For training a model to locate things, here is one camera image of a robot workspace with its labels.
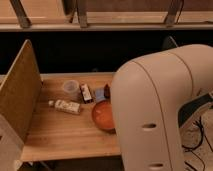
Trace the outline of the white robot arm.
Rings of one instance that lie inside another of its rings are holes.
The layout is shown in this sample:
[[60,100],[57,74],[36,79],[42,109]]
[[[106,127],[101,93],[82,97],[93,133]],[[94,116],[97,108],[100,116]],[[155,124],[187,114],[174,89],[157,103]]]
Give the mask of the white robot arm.
[[125,171],[184,171],[181,107],[213,91],[213,47],[186,45],[132,59],[111,83]]

